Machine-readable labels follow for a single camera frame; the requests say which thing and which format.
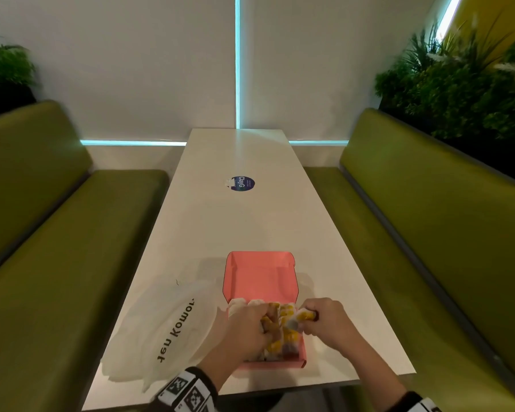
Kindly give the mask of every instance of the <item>sleeve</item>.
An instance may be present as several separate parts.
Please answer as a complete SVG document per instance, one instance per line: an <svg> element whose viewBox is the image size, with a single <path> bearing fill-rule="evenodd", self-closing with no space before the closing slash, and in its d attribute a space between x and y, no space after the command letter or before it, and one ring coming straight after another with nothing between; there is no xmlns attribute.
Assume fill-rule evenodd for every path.
<svg viewBox="0 0 515 412"><path fill-rule="evenodd" d="M423 399L416 392L406 392L388 412L441 412L441 410L431 399Z"/></svg>
<svg viewBox="0 0 515 412"><path fill-rule="evenodd" d="M160 389L144 412L213 412L217 389L198 367L189 367Z"/></svg>

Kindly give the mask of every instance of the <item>green seat backrest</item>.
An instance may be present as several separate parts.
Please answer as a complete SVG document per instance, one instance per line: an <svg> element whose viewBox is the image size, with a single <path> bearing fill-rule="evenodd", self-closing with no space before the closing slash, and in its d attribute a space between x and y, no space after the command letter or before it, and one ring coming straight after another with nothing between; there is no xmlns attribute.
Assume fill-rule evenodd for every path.
<svg viewBox="0 0 515 412"><path fill-rule="evenodd" d="M38 103L0 116L0 257L91 164L59 104Z"/></svg>
<svg viewBox="0 0 515 412"><path fill-rule="evenodd" d="M372 109L341 164L515 371L515 182Z"/></svg>

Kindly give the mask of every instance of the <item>white table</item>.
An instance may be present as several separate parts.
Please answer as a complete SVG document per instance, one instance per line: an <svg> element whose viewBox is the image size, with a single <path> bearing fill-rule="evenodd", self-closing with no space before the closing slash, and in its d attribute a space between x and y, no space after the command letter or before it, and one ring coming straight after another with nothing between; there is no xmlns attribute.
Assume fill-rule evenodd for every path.
<svg viewBox="0 0 515 412"><path fill-rule="evenodd" d="M226 180L247 176L250 191ZM194 129L117 319L158 276L172 282L212 279L220 292L233 250L286 250L295 257L298 303L340 300L359 331L395 373L415 373L353 257L338 234L292 147L279 130ZM196 363L223 332L218 317ZM221 395L358 380L353 367L318 339L305 336L308 363L286 371L237 371ZM142 393L142 381L114 383L96 373L83 410L149 402L165 384Z"/></svg>

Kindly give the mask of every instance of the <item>white plastic bag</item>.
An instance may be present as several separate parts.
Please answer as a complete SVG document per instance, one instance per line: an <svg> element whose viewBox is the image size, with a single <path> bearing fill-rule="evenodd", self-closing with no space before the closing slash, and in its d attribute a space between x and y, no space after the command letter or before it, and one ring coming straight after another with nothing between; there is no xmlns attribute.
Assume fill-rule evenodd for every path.
<svg viewBox="0 0 515 412"><path fill-rule="evenodd" d="M213 284L196 281L181 286L157 281L132 305L101 360L113 382L172 378L185 367L210 332L217 301Z"/></svg>

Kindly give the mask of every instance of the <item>yellow wall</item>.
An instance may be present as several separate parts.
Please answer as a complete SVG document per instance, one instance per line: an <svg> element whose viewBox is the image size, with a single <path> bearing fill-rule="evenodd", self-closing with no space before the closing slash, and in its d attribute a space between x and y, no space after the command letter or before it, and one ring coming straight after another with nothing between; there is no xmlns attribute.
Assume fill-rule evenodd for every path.
<svg viewBox="0 0 515 412"><path fill-rule="evenodd" d="M501 38L509 32L515 32L515 0L461 0L453 20L452 29L467 21L462 28L462 31L465 32L471 26L476 14L478 33L485 34L501 11L500 19L491 33L493 39ZM515 33L502 42L500 48L496 51L502 52L513 41L515 41Z"/></svg>

